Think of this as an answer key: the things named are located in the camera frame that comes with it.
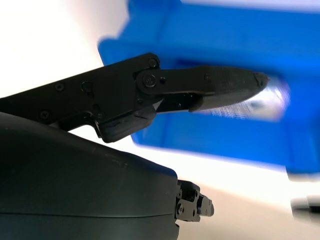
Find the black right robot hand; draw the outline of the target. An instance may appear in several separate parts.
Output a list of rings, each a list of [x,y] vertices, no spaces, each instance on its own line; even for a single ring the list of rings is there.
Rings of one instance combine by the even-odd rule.
[[[161,69],[146,53],[0,100],[3,240],[176,240],[177,221],[214,214],[174,170],[106,144],[159,113],[198,112],[260,93],[266,74],[197,66]],[[72,130],[91,126],[104,144]]]

